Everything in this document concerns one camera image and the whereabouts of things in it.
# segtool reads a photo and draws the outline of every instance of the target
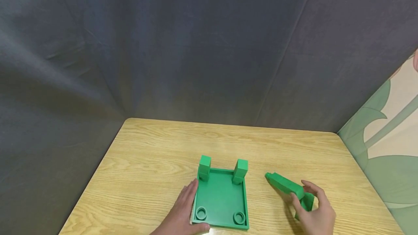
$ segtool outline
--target green rectangular base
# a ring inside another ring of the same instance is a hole
[[[245,179],[232,182],[234,170],[211,168],[207,182],[199,180],[194,198],[192,222],[239,230],[250,228]]]

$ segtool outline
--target circular peg hole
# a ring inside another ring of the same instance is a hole
[[[243,225],[245,223],[245,215],[241,211],[234,213],[234,222],[238,225]]]
[[[196,218],[200,220],[206,219],[206,208],[200,206],[196,210]]]

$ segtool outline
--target gray curtain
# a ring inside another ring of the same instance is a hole
[[[128,117],[338,131],[416,2],[0,0],[0,234],[57,234]]]

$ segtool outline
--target wooden table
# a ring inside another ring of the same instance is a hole
[[[249,162],[250,229],[209,234],[303,234],[289,198],[264,178],[274,171],[324,188],[337,213],[335,234],[402,234],[335,133],[128,119],[60,235],[148,235],[196,176],[202,154],[214,168]]]

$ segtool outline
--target hand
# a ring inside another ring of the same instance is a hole
[[[298,197],[291,193],[292,203],[296,213],[299,215],[300,223],[305,235],[332,235],[336,214],[331,207],[323,189],[311,182],[302,180],[303,190],[310,192],[318,198],[318,208],[313,211],[306,211],[300,205]]]
[[[197,179],[184,186],[173,208],[151,235],[195,235],[209,231],[210,226],[207,223],[190,224],[190,213],[197,186]]]

